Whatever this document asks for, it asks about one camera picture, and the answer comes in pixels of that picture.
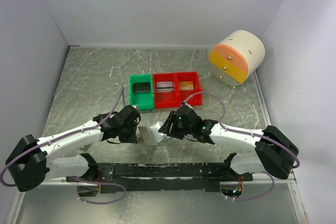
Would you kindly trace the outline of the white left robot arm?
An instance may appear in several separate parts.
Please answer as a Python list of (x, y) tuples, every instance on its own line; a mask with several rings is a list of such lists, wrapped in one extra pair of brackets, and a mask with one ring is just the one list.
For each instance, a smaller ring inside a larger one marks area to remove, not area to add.
[(5, 162), (12, 176), (12, 184), (20, 192), (36, 188), (44, 180), (60, 177), (79, 177), (87, 182), (98, 178), (98, 164), (83, 153), (75, 157), (65, 155), (80, 147), (118, 138), (120, 143), (137, 142), (140, 112), (126, 105), (120, 112), (99, 114), (74, 129), (48, 137), (22, 137)]

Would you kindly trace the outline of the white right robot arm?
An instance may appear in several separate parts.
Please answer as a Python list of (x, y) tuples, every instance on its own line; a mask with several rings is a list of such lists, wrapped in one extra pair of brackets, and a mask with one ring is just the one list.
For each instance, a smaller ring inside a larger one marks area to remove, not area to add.
[(171, 111), (158, 132), (180, 140), (191, 135), (200, 143), (227, 144), (248, 150), (247, 154), (232, 154), (228, 158), (223, 176), (230, 181), (244, 173), (260, 172), (287, 179), (299, 165), (298, 148), (277, 127), (248, 130), (221, 125), (216, 120), (203, 120), (188, 105)]

